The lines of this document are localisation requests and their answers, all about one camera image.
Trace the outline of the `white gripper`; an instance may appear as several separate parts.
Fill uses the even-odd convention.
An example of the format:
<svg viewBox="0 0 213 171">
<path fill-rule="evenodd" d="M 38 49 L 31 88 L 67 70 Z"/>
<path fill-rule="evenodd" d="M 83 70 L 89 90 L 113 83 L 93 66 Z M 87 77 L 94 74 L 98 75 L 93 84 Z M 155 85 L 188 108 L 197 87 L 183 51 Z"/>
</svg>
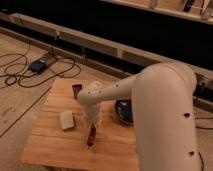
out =
<svg viewBox="0 0 213 171">
<path fill-rule="evenodd" d="M 95 144 L 96 135 L 97 135 L 97 124 L 101 120 L 101 104 L 96 103 L 93 105 L 85 106 L 84 107 L 84 119 L 86 123 L 89 125 L 88 132 L 87 132 L 87 140 L 86 140 L 86 149 L 89 150 L 91 147 L 90 143 L 90 132 L 91 132 L 91 124 L 92 125 L 92 146 Z"/>
</svg>

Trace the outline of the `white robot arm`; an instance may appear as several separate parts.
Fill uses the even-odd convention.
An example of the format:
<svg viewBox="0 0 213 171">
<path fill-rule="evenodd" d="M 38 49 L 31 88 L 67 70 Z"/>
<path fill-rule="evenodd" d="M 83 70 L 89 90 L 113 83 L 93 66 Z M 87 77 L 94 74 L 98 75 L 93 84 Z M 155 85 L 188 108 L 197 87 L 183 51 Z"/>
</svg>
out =
<svg viewBox="0 0 213 171">
<path fill-rule="evenodd" d="M 129 99 L 140 171 L 200 171 L 193 93 L 194 71 L 184 63 L 158 63 L 102 88 L 85 87 L 77 95 L 94 115 L 102 101 Z"/>
</svg>

